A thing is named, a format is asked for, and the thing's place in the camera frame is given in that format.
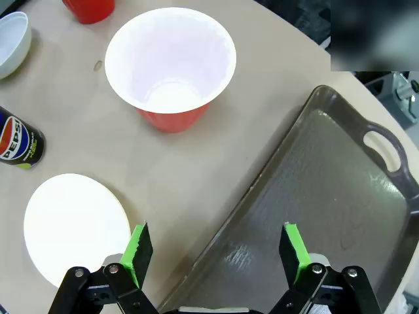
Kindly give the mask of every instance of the table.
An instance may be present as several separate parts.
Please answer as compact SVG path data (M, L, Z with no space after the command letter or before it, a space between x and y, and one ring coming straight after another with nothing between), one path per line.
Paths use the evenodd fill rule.
M111 37L125 22L170 6L214 17L237 50L228 88L191 129L178 134L156 131L119 99L101 64ZM117 196L132 228L148 221L155 253L144 289L158 305L320 84L332 86L366 118L391 129L419 179L419 164L413 162L419 152L383 106L352 74L330 72L326 52L252 0L117 0L110 17L89 26L78 24L57 0L31 0L22 10L33 27L33 44L19 70L0 82L0 106L42 130L47 147L32 170L0 165L0 302L12 314L46 313L56 292L35 269L24 244L26 204L43 181L60 173L88 175Z

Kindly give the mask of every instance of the soda can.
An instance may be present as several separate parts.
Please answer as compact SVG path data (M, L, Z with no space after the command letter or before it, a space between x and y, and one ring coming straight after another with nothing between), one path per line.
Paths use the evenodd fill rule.
M2 107L0 134L0 162L29 169L42 158L45 148L42 132Z

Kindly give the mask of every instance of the gray tray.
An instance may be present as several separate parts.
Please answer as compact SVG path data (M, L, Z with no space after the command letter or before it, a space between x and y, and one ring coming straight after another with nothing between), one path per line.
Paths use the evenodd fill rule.
M400 169L390 173L364 144L368 131L390 141ZM363 267L385 309L419 240L418 195L398 139L320 86L161 310L246 306L268 312L288 289L278 254L287 221L297 223L308 251L324 254L334 269Z

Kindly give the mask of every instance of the tray handle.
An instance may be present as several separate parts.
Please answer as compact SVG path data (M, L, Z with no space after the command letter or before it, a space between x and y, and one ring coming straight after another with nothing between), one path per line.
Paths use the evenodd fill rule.
M401 188L408 200L419 200L419 195L416 193L416 191L419 189L419 185L410 173L407 155L399 139L384 126L371 121L367 121L363 132L363 137L370 131L374 131L384 136L394 146L396 152L399 155L399 169L396 171L389 171L387 167L384 167L386 175L389 176L395 183L397 183L396 185ZM365 143L364 145L370 150L373 150L376 155L379 155L382 159L380 162L384 163L384 159L379 153L377 153L377 151L375 151L375 149L368 147Z

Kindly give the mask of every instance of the bolt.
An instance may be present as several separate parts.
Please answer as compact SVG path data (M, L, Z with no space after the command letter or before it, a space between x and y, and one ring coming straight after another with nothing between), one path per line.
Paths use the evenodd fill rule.
M313 265L313 266L312 266L312 271L313 271L314 273L321 273L323 270L322 270L322 268L321 268L321 266L320 266L320 265Z
M355 269L350 268L350 269L348 269L348 275L355 278L356 276L358 276L358 273L356 272Z
M83 274L84 274L84 271L81 268L76 270L76 274L75 274L76 277L81 277L83 276Z
M118 272L118 270L119 270L119 268L118 268L118 266L117 266L117 265L112 265L112 266L109 268L109 273L117 273L117 272Z

